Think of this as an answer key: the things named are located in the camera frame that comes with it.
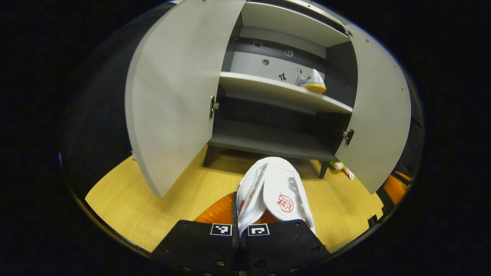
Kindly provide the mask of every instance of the yellow sole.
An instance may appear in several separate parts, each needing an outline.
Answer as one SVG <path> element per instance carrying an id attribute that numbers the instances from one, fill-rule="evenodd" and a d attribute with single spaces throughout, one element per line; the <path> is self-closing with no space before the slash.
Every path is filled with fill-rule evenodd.
<path id="1" fill-rule="evenodd" d="M 326 87 L 324 85 L 320 84 L 308 84 L 304 86 L 303 88 L 310 90 L 314 93 L 322 94 L 326 91 Z"/>

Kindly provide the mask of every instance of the open cabinet door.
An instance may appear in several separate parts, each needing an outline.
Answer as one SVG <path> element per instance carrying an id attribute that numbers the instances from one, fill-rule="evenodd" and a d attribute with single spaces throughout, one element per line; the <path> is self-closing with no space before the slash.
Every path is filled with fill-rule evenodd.
<path id="1" fill-rule="evenodd" d="M 245 0 L 184 0 L 145 34 L 133 55 L 125 113 L 138 165 L 163 196 L 212 136 L 210 101 Z"/>
<path id="2" fill-rule="evenodd" d="M 384 183 L 400 158 L 409 133 L 411 102 L 404 74 L 392 55 L 355 25 L 346 25 L 358 64 L 355 106 L 335 156 L 370 193 Z"/>

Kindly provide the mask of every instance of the white sneaker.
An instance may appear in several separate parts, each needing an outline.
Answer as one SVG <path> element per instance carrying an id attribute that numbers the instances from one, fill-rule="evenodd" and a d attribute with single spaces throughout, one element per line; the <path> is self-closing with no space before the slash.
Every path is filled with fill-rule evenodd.
<path id="1" fill-rule="evenodd" d="M 307 78 L 300 75 L 295 82 L 295 85 L 304 87 L 312 92 L 322 94 L 326 91 L 326 85 L 322 80 L 321 74 L 317 70 L 312 69 L 312 73 Z"/>
<path id="2" fill-rule="evenodd" d="M 295 168 L 285 159 L 267 157 L 245 174 L 237 190 L 239 235 L 268 210 L 280 221 L 301 219 L 315 234 L 307 195 Z"/>

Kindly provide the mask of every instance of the cabinet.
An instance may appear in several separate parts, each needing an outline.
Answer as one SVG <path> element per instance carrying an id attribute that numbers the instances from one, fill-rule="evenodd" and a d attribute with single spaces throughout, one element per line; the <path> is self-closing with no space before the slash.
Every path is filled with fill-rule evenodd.
<path id="1" fill-rule="evenodd" d="M 163 196 L 206 144 L 211 151 L 339 159 L 374 193 L 404 148 L 409 91 L 383 46 L 355 25 L 343 28 L 353 35 L 245 0 L 186 0 L 167 12 L 140 42 L 125 90 L 130 141 L 153 193 Z M 290 54 L 284 45 L 294 49 L 292 59 L 280 55 Z M 269 65 L 241 63 L 264 59 Z M 286 82 L 274 70 L 254 69 L 277 61 L 289 62 L 281 66 L 291 69 Z M 290 81 L 295 69 L 312 68 L 329 86 L 323 95 Z M 220 107 L 210 116 L 212 98 Z M 341 134 L 351 129 L 347 145 Z"/>

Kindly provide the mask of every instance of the cabinet leg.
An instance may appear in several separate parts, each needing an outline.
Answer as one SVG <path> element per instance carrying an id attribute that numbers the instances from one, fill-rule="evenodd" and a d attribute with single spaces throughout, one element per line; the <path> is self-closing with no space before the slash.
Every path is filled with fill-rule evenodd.
<path id="1" fill-rule="evenodd" d="M 329 166 L 329 162 L 321 162 L 321 173 L 319 174 L 319 178 L 324 178 L 324 175 L 326 175 L 327 166 Z"/>
<path id="2" fill-rule="evenodd" d="M 217 147 L 208 145 L 208 148 L 206 149 L 205 160 L 203 161 L 203 167 L 208 167 L 213 162 L 217 151 Z"/>

